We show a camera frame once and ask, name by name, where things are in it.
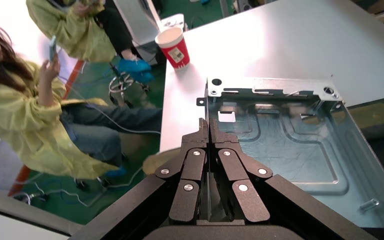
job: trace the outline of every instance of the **long dark hair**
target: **long dark hair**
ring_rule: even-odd
[[[33,75],[27,68],[26,64],[17,59],[17,55],[12,47],[12,42],[8,34],[0,28],[0,47],[2,48],[3,61],[1,66],[7,71],[18,75],[20,78],[32,81]],[[0,84],[13,88],[17,91],[24,91],[25,86],[17,84],[17,82],[0,68]]]

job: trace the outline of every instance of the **white table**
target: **white table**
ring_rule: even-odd
[[[198,131],[209,75],[332,79],[348,107],[384,98],[384,24],[350,0],[279,0],[184,36],[191,64],[167,64],[160,151]]]

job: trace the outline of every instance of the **metal tray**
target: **metal tray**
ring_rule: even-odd
[[[384,227],[384,170],[330,81],[208,78],[207,118],[360,227]]]

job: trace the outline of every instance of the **stool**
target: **stool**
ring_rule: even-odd
[[[120,105],[120,103],[124,103],[129,108],[133,107],[132,103],[124,98],[124,91],[134,83],[139,84],[145,94],[148,95],[150,91],[150,87],[148,85],[142,84],[134,80],[126,72],[119,72],[116,66],[114,66],[112,63],[109,63],[109,66],[115,74],[115,77],[109,82],[108,87],[109,99],[114,105],[118,106]]]

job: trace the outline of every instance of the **cable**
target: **cable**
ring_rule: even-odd
[[[146,62],[147,62],[147,63],[150,63],[150,62],[152,62],[156,57],[157,57],[157,53],[155,53],[155,55],[153,56],[153,58],[151,58],[151,60],[146,61]]]
[[[19,192],[16,194],[11,195],[11,198],[18,197],[18,196],[26,196],[27,197],[27,204],[32,205],[32,199],[30,198],[29,194],[27,192]]]
[[[26,181],[14,181],[14,184],[16,185],[25,185],[25,184],[29,184],[31,182],[33,182],[33,180],[37,179],[38,177],[42,176],[42,172],[39,172],[38,174],[36,174],[34,177],[30,178],[29,180],[26,180]]]
[[[56,190],[51,190],[51,191],[48,191],[46,193],[46,195],[50,195],[50,194],[58,194],[58,193],[65,193],[69,196],[76,196],[77,197],[77,201],[79,203],[81,203],[83,206],[85,206],[86,208],[89,208],[90,206],[92,206],[100,197],[102,197],[102,195],[104,195],[104,193],[107,191],[106,188],[103,189],[102,192],[100,192],[98,195],[96,195],[96,197],[94,199],[92,199],[92,201],[90,201],[89,204],[86,204],[84,203],[82,200],[80,200],[80,197],[77,193],[71,193],[71,192],[68,192],[66,191],[65,189],[56,189]]]
[[[27,185],[27,184],[34,184],[36,186],[36,188],[42,193],[42,194],[45,194],[45,192],[43,191],[42,188],[39,187],[39,185],[36,183],[36,182],[29,182],[29,183],[25,183],[23,185]],[[16,195],[17,193],[14,193],[12,195],[9,195],[8,197],[12,198],[14,195]]]
[[[130,178],[130,181],[128,181],[128,183],[123,183],[123,184],[119,184],[119,185],[109,185],[107,186],[107,188],[121,188],[121,187],[128,187],[132,184],[133,182],[133,179],[135,179],[136,175],[138,175],[138,173],[142,171],[142,167],[140,167],[134,174],[133,176],[131,176]]]
[[[87,101],[78,91],[76,91],[74,88],[71,88],[71,91],[74,91],[74,93],[79,96],[82,100],[85,100]],[[93,109],[95,109],[96,111],[100,112],[102,115],[104,115],[107,119],[109,119],[113,124],[115,124],[117,127],[119,127],[120,129],[126,131],[126,132],[129,132],[129,133],[134,133],[134,134],[159,134],[161,135],[161,132],[159,131],[153,131],[153,130],[144,130],[144,131],[136,131],[136,130],[130,130],[130,129],[127,129],[125,127],[122,127],[120,126],[117,122],[115,122],[113,119],[111,119],[110,116],[108,116],[107,114],[105,114],[103,111],[101,111],[99,108],[95,107],[93,104],[90,104],[89,105],[90,107],[92,107]]]
[[[112,76],[109,74],[109,75],[105,75],[105,76],[102,76],[98,79],[96,79],[94,82],[84,82],[84,83],[75,83],[73,82],[71,84],[71,87],[73,86],[76,86],[76,87],[90,87],[90,86],[95,86],[95,85],[99,85],[103,82],[107,82],[108,79],[107,78],[111,78]],[[58,76],[58,78],[62,79],[62,80],[65,80],[68,82],[67,78],[63,77],[63,76]]]
[[[193,28],[194,28],[194,20],[195,20],[195,19],[201,20],[201,22],[202,22],[203,24],[206,23],[200,16],[193,16],[192,19],[190,20],[190,29],[193,29]]]

